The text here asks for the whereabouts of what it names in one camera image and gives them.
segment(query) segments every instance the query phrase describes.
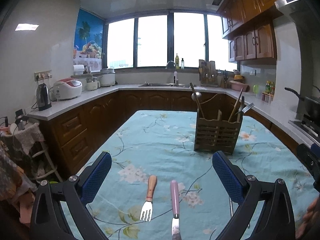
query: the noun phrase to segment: electric kettle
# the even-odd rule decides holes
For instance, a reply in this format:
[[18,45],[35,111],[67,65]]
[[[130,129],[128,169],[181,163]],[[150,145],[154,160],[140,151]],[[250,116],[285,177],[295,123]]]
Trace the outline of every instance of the electric kettle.
[[39,111],[43,111],[51,107],[49,90],[45,83],[38,85],[36,98]]

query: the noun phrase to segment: light blue floral tablecloth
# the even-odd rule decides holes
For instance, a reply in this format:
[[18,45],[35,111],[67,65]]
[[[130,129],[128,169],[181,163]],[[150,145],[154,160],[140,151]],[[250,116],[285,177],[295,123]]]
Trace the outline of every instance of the light blue floral tablecloth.
[[[179,183],[183,240],[214,240],[230,219],[228,194],[212,167],[212,154],[194,152],[196,113],[138,111],[91,157],[112,155],[112,168],[94,201],[87,205],[97,224],[112,239],[171,239],[170,181]],[[283,178],[289,189],[296,224],[318,196],[313,178],[298,159],[262,124],[245,116],[234,154],[245,174],[260,181]],[[139,221],[148,176],[156,175],[151,222]],[[63,209],[74,235],[82,239],[67,205]],[[260,202],[243,239],[250,236]]]

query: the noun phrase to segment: sink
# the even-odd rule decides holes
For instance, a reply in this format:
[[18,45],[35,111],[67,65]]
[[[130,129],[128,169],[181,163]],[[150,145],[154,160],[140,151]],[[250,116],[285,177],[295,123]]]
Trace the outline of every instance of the sink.
[[145,83],[139,87],[181,87],[181,88],[190,88],[190,85],[185,85],[185,84],[179,84],[179,85],[174,85],[174,84],[160,84],[160,83]]

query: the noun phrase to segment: rice cooker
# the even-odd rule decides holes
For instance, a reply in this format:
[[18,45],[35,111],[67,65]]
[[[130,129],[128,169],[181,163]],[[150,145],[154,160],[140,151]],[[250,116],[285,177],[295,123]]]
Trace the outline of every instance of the rice cooker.
[[81,95],[82,83],[73,78],[64,78],[53,84],[53,92],[59,100],[76,98]]
[[100,78],[100,85],[102,87],[110,87],[115,85],[115,70],[114,68],[103,68],[100,70],[100,74],[102,74]]

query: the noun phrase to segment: gas stove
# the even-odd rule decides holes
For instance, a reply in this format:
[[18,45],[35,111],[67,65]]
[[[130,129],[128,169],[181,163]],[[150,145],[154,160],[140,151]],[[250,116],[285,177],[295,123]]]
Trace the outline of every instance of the gas stove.
[[310,116],[304,114],[302,121],[289,121],[289,124],[320,146],[320,124],[315,123]]

